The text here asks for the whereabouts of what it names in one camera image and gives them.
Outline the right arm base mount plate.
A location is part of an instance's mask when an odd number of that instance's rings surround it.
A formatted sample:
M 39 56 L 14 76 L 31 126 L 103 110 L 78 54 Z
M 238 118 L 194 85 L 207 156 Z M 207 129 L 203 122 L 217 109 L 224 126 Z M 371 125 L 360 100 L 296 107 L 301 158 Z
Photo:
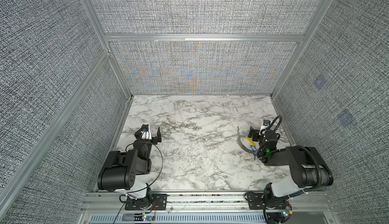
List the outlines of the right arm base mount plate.
M 250 210 L 263 210 L 263 207 L 266 204 L 268 210 L 282 210 L 287 206 L 291 206 L 286 200 L 276 200 L 270 203 L 273 197 L 270 194 L 264 194 L 263 192 L 246 192 L 244 194 L 244 199 L 248 202 Z

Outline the yellow capped key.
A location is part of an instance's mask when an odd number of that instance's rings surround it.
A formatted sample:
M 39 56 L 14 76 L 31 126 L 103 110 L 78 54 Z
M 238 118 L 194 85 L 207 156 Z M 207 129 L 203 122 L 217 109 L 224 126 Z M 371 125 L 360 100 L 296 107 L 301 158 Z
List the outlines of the yellow capped key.
M 254 141 L 251 139 L 251 138 L 249 138 L 249 137 L 245 137 L 245 140 L 247 141 L 247 142 L 249 142 L 252 146 L 256 146 L 256 144 L 254 143 Z

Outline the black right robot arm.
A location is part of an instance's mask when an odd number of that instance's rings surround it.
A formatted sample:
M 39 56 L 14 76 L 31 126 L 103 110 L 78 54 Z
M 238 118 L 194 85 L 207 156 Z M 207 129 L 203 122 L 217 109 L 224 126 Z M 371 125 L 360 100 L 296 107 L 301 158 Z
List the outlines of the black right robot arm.
M 333 184 L 333 174 L 316 148 L 289 146 L 278 149 L 280 134 L 268 128 L 251 127 L 248 139 L 256 144 L 251 146 L 253 155 L 265 166 L 289 167 L 288 176 L 264 188 L 262 204 L 267 209 L 284 207 L 294 196 Z

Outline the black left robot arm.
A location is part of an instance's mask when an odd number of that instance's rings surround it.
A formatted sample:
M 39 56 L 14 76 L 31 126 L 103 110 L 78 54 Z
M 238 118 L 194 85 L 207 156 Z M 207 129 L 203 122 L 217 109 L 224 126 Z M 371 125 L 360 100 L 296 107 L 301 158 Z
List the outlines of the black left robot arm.
M 151 136 L 150 127 L 144 124 L 135 133 L 132 149 L 110 151 L 100 170 L 98 189 L 119 193 L 119 201 L 125 210 L 153 211 L 162 206 L 163 197 L 153 194 L 151 183 L 138 179 L 139 175 L 150 174 L 152 170 L 151 151 L 162 142 L 161 130 Z

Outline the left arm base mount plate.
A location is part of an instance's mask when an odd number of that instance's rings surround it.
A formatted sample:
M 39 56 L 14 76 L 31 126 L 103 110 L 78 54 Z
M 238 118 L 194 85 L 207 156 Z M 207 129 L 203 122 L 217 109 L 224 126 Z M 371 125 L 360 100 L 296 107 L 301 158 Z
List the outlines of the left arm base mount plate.
M 167 198 L 167 194 L 151 194 L 141 199 L 127 197 L 124 209 L 148 212 L 153 207 L 153 210 L 166 210 Z

